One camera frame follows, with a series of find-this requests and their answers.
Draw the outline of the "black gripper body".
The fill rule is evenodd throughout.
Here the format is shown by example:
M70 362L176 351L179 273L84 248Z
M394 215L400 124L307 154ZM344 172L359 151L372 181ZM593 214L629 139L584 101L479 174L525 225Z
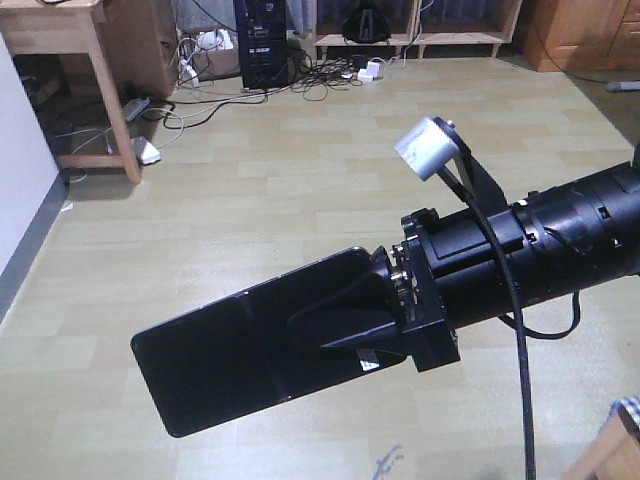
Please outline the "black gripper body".
M405 240L393 256L407 277L402 339L423 372L459 361L456 330L510 311L512 301L473 210L440 218L421 209L401 225Z

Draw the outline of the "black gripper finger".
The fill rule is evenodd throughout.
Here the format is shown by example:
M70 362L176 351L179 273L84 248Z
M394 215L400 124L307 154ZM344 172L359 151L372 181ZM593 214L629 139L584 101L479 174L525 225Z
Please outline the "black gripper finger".
M305 350L374 348L385 350L401 334L401 308L391 281L365 273L292 315L294 343Z
M383 279L391 280L394 273L394 266L390 260L387 250L380 246L371 254L370 274Z

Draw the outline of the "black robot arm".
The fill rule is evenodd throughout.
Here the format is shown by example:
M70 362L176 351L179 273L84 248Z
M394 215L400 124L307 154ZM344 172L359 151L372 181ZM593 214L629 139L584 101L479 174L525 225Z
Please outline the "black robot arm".
M456 362L458 328L639 270L639 171L623 163L501 204L404 217L404 241L287 322L304 350L373 350L420 371Z

